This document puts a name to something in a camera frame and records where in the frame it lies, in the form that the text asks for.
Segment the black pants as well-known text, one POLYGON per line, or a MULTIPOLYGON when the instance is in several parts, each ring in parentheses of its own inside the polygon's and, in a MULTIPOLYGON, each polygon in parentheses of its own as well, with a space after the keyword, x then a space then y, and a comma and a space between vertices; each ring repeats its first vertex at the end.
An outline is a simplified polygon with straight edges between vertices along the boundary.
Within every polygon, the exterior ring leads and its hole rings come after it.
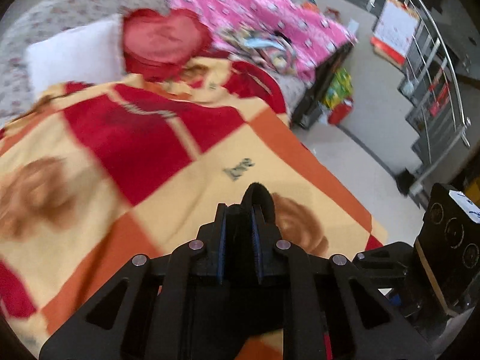
POLYGON ((284 359, 325 359, 324 327, 309 256, 284 239, 272 195, 251 184, 199 229, 193 267, 192 359, 235 359, 254 337, 282 331, 284 359))

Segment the orange red patchwork blanket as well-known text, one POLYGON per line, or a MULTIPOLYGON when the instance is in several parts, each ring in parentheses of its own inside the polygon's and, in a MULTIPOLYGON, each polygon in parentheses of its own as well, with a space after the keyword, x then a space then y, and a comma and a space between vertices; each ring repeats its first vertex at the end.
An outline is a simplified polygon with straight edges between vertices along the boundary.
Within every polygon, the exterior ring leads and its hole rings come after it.
POLYGON ((386 230, 298 140, 250 63, 49 87, 1 131, 1 316, 32 355, 132 256, 169 254, 258 182, 281 234, 353 257, 386 230))

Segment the metal stair railing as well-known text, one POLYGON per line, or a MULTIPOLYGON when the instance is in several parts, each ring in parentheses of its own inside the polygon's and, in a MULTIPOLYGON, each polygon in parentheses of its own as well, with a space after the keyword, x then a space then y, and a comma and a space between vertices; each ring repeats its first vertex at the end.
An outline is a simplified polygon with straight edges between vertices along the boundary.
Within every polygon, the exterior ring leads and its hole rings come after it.
MULTIPOLYGON (((380 16, 387 0, 347 0, 380 16)), ((418 17, 415 32, 400 69, 403 96, 412 103, 407 122, 418 134, 412 151, 421 164, 414 171, 403 170, 395 175, 399 191, 423 194, 441 162, 461 142, 470 146, 466 132, 471 125, 465 115, 456 74, 459 63, 447 38, 434 20, 431 11, 439 9, 441 0, 395 0, 418 17)))

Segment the red bag under bed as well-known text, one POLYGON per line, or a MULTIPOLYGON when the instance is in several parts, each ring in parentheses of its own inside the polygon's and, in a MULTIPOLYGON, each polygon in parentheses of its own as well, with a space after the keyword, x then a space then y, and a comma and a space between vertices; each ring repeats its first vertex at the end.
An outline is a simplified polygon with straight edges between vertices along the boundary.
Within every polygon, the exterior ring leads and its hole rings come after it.
POLYGON ((346 97, 329 114, 328 124, 339 125, 352 112, 354 102, 351 97, 346 97))

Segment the green yellow bag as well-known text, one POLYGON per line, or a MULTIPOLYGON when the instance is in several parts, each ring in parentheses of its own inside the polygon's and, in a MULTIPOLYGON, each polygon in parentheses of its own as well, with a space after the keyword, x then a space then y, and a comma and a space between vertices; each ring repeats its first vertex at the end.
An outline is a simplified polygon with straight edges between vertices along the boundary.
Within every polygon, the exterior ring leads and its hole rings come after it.
POLYGON ((333 110, 337 105, 353 94, 352 77, 348 71, 342 67, 338 69, 330 82, 322 103, 324 106, 333 110))

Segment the red white sign board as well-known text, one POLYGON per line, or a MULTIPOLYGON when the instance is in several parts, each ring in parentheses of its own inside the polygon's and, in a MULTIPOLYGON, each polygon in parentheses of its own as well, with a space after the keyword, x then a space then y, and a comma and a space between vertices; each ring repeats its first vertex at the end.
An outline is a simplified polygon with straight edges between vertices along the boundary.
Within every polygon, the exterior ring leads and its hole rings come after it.
POLYGON ((385 0, 371 36, 373 51, 397 68, 401 68, 420 23, 415 10, 399 0, 385 0))

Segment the red heart cushion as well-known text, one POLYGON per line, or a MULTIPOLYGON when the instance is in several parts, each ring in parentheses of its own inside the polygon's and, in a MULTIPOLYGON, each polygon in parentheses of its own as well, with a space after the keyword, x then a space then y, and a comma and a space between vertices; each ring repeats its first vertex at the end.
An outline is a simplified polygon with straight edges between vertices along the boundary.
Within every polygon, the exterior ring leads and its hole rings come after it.
POLYGON ((146 80, 172 79, 211 45, 209 28, 192 10, 174 9, 161 15, 145 8, 123 18, 125 70, 146 80))

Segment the white pillow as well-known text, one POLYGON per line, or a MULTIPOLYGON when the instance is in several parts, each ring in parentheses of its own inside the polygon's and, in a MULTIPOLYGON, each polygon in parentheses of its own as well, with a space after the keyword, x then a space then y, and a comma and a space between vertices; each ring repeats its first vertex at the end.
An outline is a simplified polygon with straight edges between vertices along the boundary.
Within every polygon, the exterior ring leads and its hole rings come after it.
POLYGON ((24 60, 33 96, 65 82, 104 84, 125 73, 123 17, 114 14, 27 47, 24 60))

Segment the pink patterned quilt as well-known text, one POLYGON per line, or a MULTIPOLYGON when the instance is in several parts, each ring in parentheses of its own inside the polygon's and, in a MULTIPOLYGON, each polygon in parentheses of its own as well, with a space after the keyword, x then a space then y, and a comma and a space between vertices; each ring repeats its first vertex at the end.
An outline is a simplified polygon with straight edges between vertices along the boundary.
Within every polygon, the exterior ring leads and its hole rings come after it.
POLYGON ((247 26, 267 33, 280 32, 294 51, 293 73, 306 82, 314 79, 319 67, 341 47, 356 38, 336 21, 307 10, 291 0, 167 0, 172 9, 195 12, 212 35, 219 50, 233 47, 221 39, 221 31, 247 26))

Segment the colourful crumpled cloth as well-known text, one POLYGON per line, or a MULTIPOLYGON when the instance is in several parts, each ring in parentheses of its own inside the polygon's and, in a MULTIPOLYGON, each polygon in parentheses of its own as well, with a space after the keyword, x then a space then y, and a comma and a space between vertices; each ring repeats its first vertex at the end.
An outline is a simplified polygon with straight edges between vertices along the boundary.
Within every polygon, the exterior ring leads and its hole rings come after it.
POLYGON ((282 75, 296 74, 296 52, 281 33, 269 33, 249 26, 222 28, 222 41, 254 64, 282 75))

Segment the grey floral quilt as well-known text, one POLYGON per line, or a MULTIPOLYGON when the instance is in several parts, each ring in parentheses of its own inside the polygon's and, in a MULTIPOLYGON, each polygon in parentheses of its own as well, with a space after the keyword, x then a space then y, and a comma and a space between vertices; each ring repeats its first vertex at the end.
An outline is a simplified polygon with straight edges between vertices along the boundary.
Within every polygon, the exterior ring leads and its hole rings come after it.
MULTIPOLYGON (((1 39, 1 126, 20 129, 39 107, 38 95, 29 82, 26 49, 40 41, 50 39, 63 31, 90 25, 97 21, 118 19, 137 8, 151 8, 162 16, 173 13, 172 0, 44 0, 25 12, 6 31, 1 39)), ((248 74, 258 95, 228 94, 224 84, 233 74, 232 63, 225 58, 197 58, 197 62, 212 70, 203 85, 194 88, 187 84, 164 85, 171 95, 185 95, 188 101, 203 107, 241 107, 245 101, 257 108, 273 107, 275 101, 264 95, 281 91, 281 108, 278 115, 284 121, 291 119, 295 108, 306 92, 306 85, 296 76, 282 76, 267 71, 248 74)))

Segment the dark wooden bed frame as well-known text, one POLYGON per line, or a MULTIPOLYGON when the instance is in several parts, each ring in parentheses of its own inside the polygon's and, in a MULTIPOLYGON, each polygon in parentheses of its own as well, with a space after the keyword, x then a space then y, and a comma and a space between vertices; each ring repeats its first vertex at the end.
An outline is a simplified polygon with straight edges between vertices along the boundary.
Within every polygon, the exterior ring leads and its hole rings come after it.
POLYGON ((292 127, 309 130, 317 122, 321 115, 320 101, 326 95, 335 72, 341 68, 353 48, 352 43, 341 46, 315 69, 315 80, 312 86, 306 90, 292 113, 290 120, 292 127))

